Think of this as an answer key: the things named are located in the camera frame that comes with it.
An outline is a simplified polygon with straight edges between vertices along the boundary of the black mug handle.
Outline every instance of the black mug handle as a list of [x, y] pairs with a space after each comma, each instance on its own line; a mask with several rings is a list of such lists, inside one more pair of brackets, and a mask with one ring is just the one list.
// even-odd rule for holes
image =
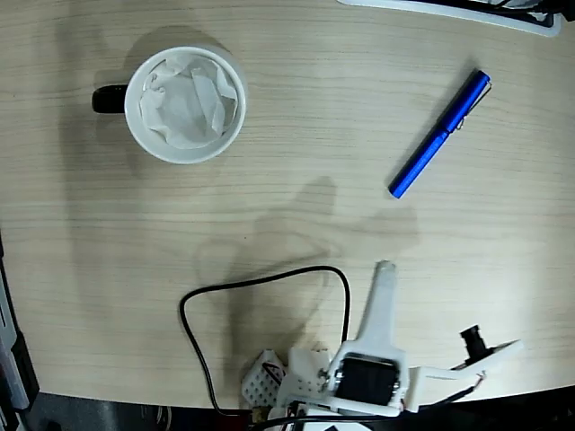
[[92, 94], [92, 109], [99, 114], [124, 113], [127, 85], [106, 85]]

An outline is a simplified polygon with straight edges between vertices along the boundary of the floor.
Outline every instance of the floor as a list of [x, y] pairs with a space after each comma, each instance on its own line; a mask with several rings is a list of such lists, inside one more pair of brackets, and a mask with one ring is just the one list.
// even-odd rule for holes
[[[166, 431], [167, 409], [41, 393], [25, 415], [29, 431]], [[244, 431], [247, 416], [209, 409], [171, 409], [171, 431]], [[451, 404], [377, 426], [375, 431], [573, 431], [575, 387], [497, 400]], [[49, 428], [49, 424], [61, 428]]]

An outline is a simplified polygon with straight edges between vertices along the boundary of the pen clip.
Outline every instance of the pen clip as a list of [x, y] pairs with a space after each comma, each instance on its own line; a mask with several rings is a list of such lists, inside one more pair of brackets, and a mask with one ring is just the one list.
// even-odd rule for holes
[[461, 119], [461, 121], [459, 121], [459, 124], [458, 124], [457, 127], [456, 127], [457, 130], [461, 130], [461, 127], [462, 127], [463, 124], [464, 124], [465, 118], [471, 113], [471, 111], [472, 111], [477, 105], [479, 105], [479, 103], [483, 100], [483, 98], [487, 95], [487, 93], [491, 91], [491, 87], [492, 87], [492, 86], [493, 86], [493, 85], [491, 85], [491, 81], [489, 81], [489, 82], [487, 83], [487, 90], [484, 91], [481, 96], [479, 96], [479, 99], [477, 99], [477, 100], [475, 101], [475, 103], [471, 106], [471, 108], [469, 108], [469, 110], [468, 110], [467, 113], [464, 115], [464, 117]]

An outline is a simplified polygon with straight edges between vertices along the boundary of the pen cap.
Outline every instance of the pen cap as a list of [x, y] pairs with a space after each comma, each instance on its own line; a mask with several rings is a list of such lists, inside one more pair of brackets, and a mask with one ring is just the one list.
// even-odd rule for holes
[[489, 81], [490, 77], [481, 70], [478, 70], [467, 81], [441, 121], [447, 132], [452, 133], [456, 129], [461, 120], [469, 113], [473, 104], [482, 95]]

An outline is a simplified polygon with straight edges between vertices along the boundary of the white breadboard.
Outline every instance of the white breadboard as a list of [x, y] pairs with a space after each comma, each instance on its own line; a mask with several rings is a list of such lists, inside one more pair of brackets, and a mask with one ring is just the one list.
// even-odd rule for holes
[[264, 350], [242, 381], [242, 395], [251, 408], [276, 405], [286, 367], [273, 350]]

